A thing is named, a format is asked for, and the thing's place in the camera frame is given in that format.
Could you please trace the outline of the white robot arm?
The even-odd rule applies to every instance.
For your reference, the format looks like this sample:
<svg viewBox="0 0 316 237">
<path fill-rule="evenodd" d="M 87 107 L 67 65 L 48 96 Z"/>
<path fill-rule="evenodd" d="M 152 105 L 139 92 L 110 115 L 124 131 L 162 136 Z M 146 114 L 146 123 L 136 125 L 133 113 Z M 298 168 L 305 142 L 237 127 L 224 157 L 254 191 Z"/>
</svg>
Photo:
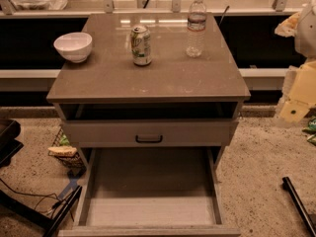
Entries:
<svg viewBox="0 0 316 237">
<path fill-rule="evenodd" d="M 316 105 L 316 0 L 280 23 L 275 33 L 294 37 L 295 51 L 306 58 L 299 67 L 288 67 L 276 107 L 279 119 L 299 122 Z"/>
</svg>

